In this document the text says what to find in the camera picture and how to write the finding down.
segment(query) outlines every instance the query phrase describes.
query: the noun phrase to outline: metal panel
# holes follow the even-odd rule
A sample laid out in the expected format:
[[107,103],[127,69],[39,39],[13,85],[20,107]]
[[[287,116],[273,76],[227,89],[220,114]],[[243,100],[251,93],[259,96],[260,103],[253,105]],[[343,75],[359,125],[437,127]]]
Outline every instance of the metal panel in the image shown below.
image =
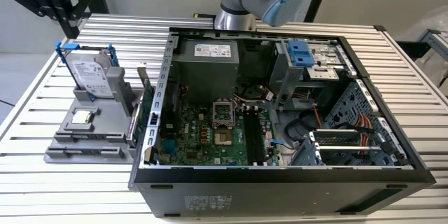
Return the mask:
[[[81,29],[79,42],[87,46],[105,46],[113,42],[127,81],[137,87],[135,68],[140,62],[147,62],[147,72],[151,78],[157,78],[169,26],[211,28],[212,20],[93,14]],[[208,218],[205,222],[420,224],[431,219],[433,224],[447,223],[448,141],[441,140],[448,136],[444,129],[448,110],[421,74],[404,61],[403,52],[372,26],[289,23],[271,28],[257,22],[257,27],[259,31],[275,33],[347,37],[437,184],[369,216]],[[15,108],[23,112],[12,117],[17,118],[11,120],[12,126],[3,126],[8,131],[0,142],[0,152],[5,155],[0,156],[0,191],[11,194],[0,195],[0,216],[13,217],[3,218],[1,223],[164,222],[153,220],[140,195],[128,192],[129,165],[49,165],[43,162],[55,126],[72,103],[73,86],[57,58],[45,68]],[[412,83],[400,84],[399,80]]]
[[403,127],[407,126],[445,126],[448,127],[448,116],[396,116]]

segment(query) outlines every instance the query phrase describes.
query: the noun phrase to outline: blue latch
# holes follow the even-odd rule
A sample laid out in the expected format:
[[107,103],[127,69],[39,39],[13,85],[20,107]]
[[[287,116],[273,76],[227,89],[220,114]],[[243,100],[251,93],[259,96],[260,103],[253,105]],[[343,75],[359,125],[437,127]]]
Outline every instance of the blue latch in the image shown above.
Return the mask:
[[311,67],[315,64],[315,59],[304,40],[288,40],[287,49],[295,66]]

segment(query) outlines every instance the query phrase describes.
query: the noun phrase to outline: blue clip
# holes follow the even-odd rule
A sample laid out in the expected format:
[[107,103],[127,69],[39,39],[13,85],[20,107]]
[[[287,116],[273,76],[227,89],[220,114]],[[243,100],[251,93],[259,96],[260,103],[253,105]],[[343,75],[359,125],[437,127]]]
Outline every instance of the blue clip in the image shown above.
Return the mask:
[[285,144],[285,141],[276,140],[276,139],[269,139],[271,144]]
[[287,49],[295,66],[313,66],[315,59],[304,40],[288,40]]
[[79,43],[65,43],[63,45],[63,49],[65,49],[65,50],[77,50],[79,49]]
[[120,65],[119,65],[117,53],[116,53],[116,50],[115,50],[115,47],[112,46],[112,44],[109,44],[107,46],[107,50],[111,53],[112,66],[113,67],[119,67]]

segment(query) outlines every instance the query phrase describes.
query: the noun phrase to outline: case label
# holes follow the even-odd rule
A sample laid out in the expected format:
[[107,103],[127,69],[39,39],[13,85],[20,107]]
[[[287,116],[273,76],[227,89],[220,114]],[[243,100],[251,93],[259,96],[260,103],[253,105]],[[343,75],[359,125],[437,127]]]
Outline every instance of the case label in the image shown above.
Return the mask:
[[231,195],[193,195],[184,196],[188,210],[228,210],[232,205]]
[[113,96],[101,65],[93,61],[73,60],[73,66],[85,90],[97,97]]
[[195,56],[231,58],[231,46],[197,44],[195,46]]

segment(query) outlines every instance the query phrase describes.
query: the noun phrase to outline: aluminum extrusion table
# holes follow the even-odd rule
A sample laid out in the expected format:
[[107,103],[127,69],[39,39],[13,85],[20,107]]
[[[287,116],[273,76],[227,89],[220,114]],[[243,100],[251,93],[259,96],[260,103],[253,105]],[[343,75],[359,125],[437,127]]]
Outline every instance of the aluminum extrusion table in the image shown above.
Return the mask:
[[[80,25],[76,42],[112,43],[127,81],[140,87],[140,62],[147,63],[152,82],[157,80],[168,27],[212,28],[212,20],[93,14]],[[389,34],[373,26],[307,23],[277,28],[257,23],[257,30],[345,36],[437,183],[369,216],[175,222],[448,223],[448,101]],[[140,194],[128,191],[131,165],[44,163],[43,154],[73,100],[73,85],[53,54],[0,126],[0,223],[165,223],[151,214]]]

